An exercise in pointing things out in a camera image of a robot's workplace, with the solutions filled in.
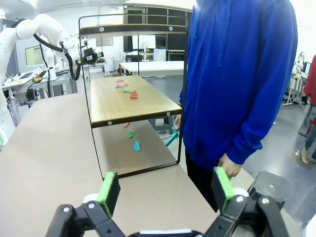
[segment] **shoe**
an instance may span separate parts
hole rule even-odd
[[[302,156],[302,162],[305,163],[305,164],[308,163],[307,158],[306,158],[306,154],[307,154],[307,151],[306,151],[306,148],[304,146],[304,148],[301,151],[301,156]]]

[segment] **metal shelf frame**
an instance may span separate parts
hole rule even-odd
[[[128,16],[128,15],[140,15],[140,16],[156,16],[151,14],[105,14],[105,15],[90,15],[90,16],[83,16],[80,17],[78,20],[78,26],[79,26],[79,37],[81,36],[87,36],[87,37],[99,37],[102,36],[133,36],[133,35],[156,35],[156,34],[184,34],[185,35],[185,51],[184,51],[184,68],[183,68],[183,86],[182,86],[182,111],[179,113],[181,114],[181,127],[180,127],[180,136],[179,136],[179,149],[178,149],[178,158],[175,162],[172,163],[166,163],[162,165],[157,165],[145,169],[140,169],[136,171],[132,171],[129,173],[119,174],[119,178],[125,178],[130,177],[137,174],[143,174],[150,171],[163,169],[166,167],[178,165],[181,158],[181,147],[182,147],[182,138],[183,138],[183,123],[184,123],[184,109],[185,109],[185,100],[186,100],[186,77],[187,77],[187,48],[188,48],[188,39],[189,39],[189,32],[190,32],[190,24],[187,17],[180,17],[180,16],[169,16],[169,17],[177,17],[177,18],[184,18],[185,19],[185,26],[174,26],[174,25],[159,25],[159,24],[119,24],[119,25],[99,25],[99,26],[93,26],[93,27],[81,27],[80,22],[82,19],[89,18],[89,17],[101,17],[101,16]],[[138,45],[138,75],[139,75],[139,45]],[[100,166],[100,161],[98,157],[98,152],[95,144],[95,139],[93,135],[93,125],[91,122],[91,116],[89,111],[89,103],[88,103],[88,95],[86,90],[86,83],[85,83],[85,76],[84,76],[84,69],[83,65],[81,66],[82,69],[82,76],[83,76],[83,83],[84,83],[84,92],[86,97],[86,103],[88,108],[88,116],[90,121],[90,128],[92,133],[92,139],[93,144],[96,152],[96,156],[98,159],[99,169],[101,173],[102,179],[105,178],[105,176],[102,174],[102,169]],[[146,120],[146,116],[139,116],[137,117],[137,120]]]

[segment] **red paper piece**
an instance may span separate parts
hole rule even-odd
[[[129,94],[131,99],[138,99],[136,90]]]

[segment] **shelf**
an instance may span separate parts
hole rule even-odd
[[[138,99],[116,89],[117,84],[129,84]],[[125,122],[154,119],[181,114],[182,108],[155,89],[140,76],[100,78],[91,80],[92,128]]]
[[[134,131],[133,138],[128,133]],[[122,178],[131,172],[160,165],[175,165],[176,159],[147,120],[100,127],[93,130],[102,173],[112,170]],[[141,151],[133,150],[138,141]]]
[[[82,27],[79,32],[87,39],[105,36],[136,36],[155,34],[186,34],[187,27],[160,24],[122,24],[122,25],[98,25]]]

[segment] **screw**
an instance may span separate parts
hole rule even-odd
[[[262,199],[262,203],[263,203],[263,204],[267,204],[267,203],[269,203],[269,199],[268,199],[268,198],[266,198],[266,197],[265,197],[265,198],[263,198],[263,199]]]
[[[242,197],[242,196],[237,197],[237,198],[236,198],[236,201],[237,201],[237,202],[242,202],[242,201],[243,201],[243,197]]]

